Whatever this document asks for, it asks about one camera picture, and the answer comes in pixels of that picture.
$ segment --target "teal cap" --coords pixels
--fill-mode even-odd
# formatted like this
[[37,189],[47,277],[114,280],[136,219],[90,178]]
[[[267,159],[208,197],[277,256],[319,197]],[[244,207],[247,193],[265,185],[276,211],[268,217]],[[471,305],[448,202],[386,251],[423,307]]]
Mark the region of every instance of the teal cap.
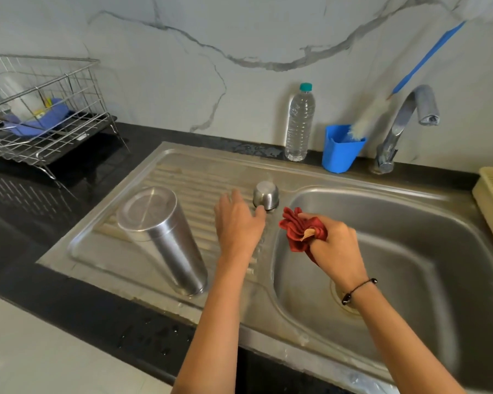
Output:
[[300,84],[300,91],[312,91],[312,84],[310,83]]

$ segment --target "sink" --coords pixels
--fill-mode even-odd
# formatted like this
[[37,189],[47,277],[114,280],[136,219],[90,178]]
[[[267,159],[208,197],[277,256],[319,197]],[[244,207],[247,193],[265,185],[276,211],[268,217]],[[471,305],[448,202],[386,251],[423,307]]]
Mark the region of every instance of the sink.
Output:
[[164,142],[38,263],[197,323],[206,294],[175,293],[118,228],[117,207],[144,186],[175,191],[211,284],[220,252],[213,205],[234,187],[251,203],[260,181],[276,183],[280,205],[243,285],[242,347],[357,394],[397,394],[357,310],[289,250],[278,221],[284,206],[299,206],[354,227],[385,297],[462,385],[493,393],[493,237],[469,192]]
[[[393,195],[307,189],[290,207],[355,228],[370,277],[462,384],[493,388],[493,260],[480,233],[452,214]],[[274,251],[274,289],[305,329],[362,358],[381,361],[357,311],[284,232]]]

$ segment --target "black granite countertop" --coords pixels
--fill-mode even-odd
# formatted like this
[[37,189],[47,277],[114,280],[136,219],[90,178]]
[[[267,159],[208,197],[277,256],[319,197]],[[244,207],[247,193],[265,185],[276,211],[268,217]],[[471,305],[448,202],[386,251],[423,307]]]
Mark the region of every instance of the black granite countertop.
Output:
[[[161,142],[283,159],[279,146],[117,124],[126,149],[110,132],[88,139],[51,169],[71,194],[43,172],[0,159],[0,297],[113,356],[169,383],[195,330],[144,305],[66,277],[36,261]],[[321,152],[304,163],[321,165]],[[351,168],[363,171],[368,160]],[[470,190],[476,174],[397,164],[388,179]],[[317,378],[239,350],[237,392],[342,393]]]

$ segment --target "forearm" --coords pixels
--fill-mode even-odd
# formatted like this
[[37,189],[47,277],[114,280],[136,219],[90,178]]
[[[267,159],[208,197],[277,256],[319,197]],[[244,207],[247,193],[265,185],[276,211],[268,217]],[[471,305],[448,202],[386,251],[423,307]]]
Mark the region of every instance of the forearm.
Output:
[[217,271],[172,393],[234,392],[243,279],[241,270]]
[[375,285],[359,288],[352,301],[402,394],[465,393]]

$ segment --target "blue plastic bowl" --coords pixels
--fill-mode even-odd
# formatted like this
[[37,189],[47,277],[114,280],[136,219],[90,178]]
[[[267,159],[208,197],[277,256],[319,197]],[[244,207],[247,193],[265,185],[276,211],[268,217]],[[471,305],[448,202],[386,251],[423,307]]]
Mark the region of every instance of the blue plastic bowl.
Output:
[[342,142],[346,140],[350,128],[350,124],[329,125],[325,128],[321,164],[331,173],[346,172],[367,141],[363,138],[359,141]]
[[26,122],[29,126],[17,124],[20,123],[18,118],[15,115],[8,115],[7,118],[12,123],[6,123],[6,128],[20,137],[34,137],[35,135],[45,133],[59,125],[59,123],[66,118],[69,108],[61,101],[62,99],[60,98],[52,98],[51,103],[53,106],[51,106],[38,120],[33,119]]

